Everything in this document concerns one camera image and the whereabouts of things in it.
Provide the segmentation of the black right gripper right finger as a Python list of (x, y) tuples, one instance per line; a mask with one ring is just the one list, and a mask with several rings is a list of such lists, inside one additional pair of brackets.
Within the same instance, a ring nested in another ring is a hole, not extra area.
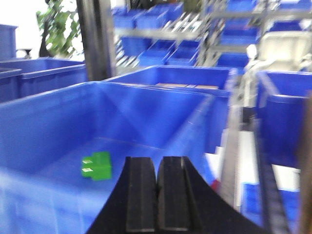
[(161, 234), (264, 234), (202, 178), (187, 157), (166, 156), (158, 171)]

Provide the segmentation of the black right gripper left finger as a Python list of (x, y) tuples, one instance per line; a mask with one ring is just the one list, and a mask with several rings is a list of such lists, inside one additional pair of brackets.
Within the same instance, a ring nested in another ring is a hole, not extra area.
[(155, 234), (156, 176), (149, 157), (127, 157), (120, 177), (88, 234)]

